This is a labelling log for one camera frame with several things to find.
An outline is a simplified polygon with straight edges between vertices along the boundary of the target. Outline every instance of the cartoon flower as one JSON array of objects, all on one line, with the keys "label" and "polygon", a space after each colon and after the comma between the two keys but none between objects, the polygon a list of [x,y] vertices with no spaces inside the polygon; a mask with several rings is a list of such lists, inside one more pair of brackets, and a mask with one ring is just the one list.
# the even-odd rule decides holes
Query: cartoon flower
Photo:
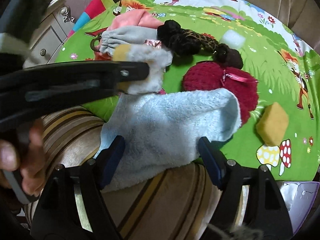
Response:
[{"label": "cartoon flower", "polygon": [[305,77],[306,79],[309,79],[309,78],[310,78],[310,75],[307,74],[307,73],[304,73],[304,77]]},{"label": "cartoon flower", "polygon": [[310,144],[311,146],[313,146],[313,137],[312,137],[312,136],[309,137],[309,144]]},{"label": "cartoon flower", "polygon": [[315,72],[312,71],[311,69],[309,69],[308,74],[310,75],[310,78],[312,78],[312,76],[315,74]]},{"label": "cartoon flower", "polygon": [[215,39],[215,37],[213,37],[211,34],[208,34],[208,33],[202,33],[202,35]]},{"label": "cartoon flower", "polygon": [[268,20],[269,22],[271,22],[272,24],[275,24],[275,19],[273,19],[271,16],[268,16]]},{"label": "cartoon flower", "polygon": [[77,55],[76,53],[72,53],[72,54],[70,55],[70,58],[72,58],[72,59],[77,59],[77,58],[78,58],[78,55]]}]

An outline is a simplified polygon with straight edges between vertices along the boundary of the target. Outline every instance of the human hand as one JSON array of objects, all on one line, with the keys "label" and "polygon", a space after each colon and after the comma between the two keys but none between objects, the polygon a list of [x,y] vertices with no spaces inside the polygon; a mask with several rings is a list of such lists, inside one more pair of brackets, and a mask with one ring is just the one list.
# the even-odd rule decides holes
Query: human hand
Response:
[{"label": "human hand", "polygon": [[[41,119],[35,120],[29,131],[29,149],[20,160],[14,146],[0,140],[0,169],[15,171],[20,168],[22,176],[22,189],[28,195],[39,196],[45,184],[45,158],[43,151],[43,124]],[[0,186],[11,188],[9,182],[0,171]]]}]

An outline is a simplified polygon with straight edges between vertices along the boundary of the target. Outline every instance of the pink ribbon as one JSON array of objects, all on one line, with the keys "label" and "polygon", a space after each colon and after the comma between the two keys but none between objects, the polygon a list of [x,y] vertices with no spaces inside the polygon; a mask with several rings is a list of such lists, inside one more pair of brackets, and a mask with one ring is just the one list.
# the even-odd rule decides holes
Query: pink ribbon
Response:
[{"label": "pink ribbon", "polygon": [[223,87],[224,87],[224,83],[226,81],[226,77],[233,79],[235,81],[238,81],[238,82],[243,82],[243,83],[257,83],[258,82],[257,80],[249,80],[248,78],[240,77],[240,76],[232,74],[232,73],[226,73],[226,70],[224,69],[222,80],[221,80]]},{"label": "pink ribbon", "polygon": [[161,49],[162,43],[159,40],[145,40],[144,44]]}]

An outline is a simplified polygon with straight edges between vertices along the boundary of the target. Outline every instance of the cartoon mushroom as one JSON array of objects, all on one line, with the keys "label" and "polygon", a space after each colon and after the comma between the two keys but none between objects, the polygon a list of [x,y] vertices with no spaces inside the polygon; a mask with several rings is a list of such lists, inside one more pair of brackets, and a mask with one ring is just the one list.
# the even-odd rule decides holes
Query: cartoon mushroom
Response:
[{"label": "cartoon mushroom", "polygon": [[225,20],[225,21],[228,21],[228,22],[236,20],[236,19],[234,19],[233,17],[231,17],[230,15],[227,15],[227,14],[221,14],[220,17],[221,17],[222,20]]},{"label": "cartoon mushroom", "polygon": [[257,159],[261,164],[265,164],[271,171],[271,166],[276,167],[279,163],[280,149],[278,146],[269,147],[262,145],[257,150]]},{"label": "cartoon mushroom", "polygon": [[284,140],[280,145],[280,172],[279,176],[282,176],[284,173],[284,167],[291,167],[291,141],[290,139]]},{"label": "cartoon mushroom", "polygon": [[205,14],[218,16],[218,17],[220,17],[220,15],[223,14],[222,11],[219,11],[219,10],[213,9],[213,8],[203,8],[203,11],[204,11]]}]

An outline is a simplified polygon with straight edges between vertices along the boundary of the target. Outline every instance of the fuzzy white cloth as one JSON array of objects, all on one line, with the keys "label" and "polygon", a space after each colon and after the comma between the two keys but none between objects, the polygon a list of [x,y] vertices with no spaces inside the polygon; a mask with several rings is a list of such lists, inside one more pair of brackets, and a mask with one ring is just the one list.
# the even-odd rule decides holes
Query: fuzzy white cloth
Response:
[{"label": "fuzzy white cloth", "polygon": [[[101,34],[101,53],[108,53],[113,56],[113,52],[120,44],[144,44],[146,40],[156,40],[157,29],[140,27],[140,26],[124,26],[111,31],[104,31]],[[167,53],[166,65],[169,66],[172,63],[172,52],[162,46],[162,49]]]},{"label": "fuzzy white cloth", "polygon": [[132,45],[126,54],[126,61],[147,62],[149,75],[145,80],[130,82],[126,93],[137,95],[159,92],[162,89],[165,67],[170,60],[170,54],[163,49],[148,45]]},{"label": "fuzzy white cloth", "polygon": [[226,141],[241,126],[237,98],[221,88],[166,95],[122,94],[101,130],[102,149],[117,135],[125,139],[124,155],[103,192],[138,184],[199,157],[197,143]]}]

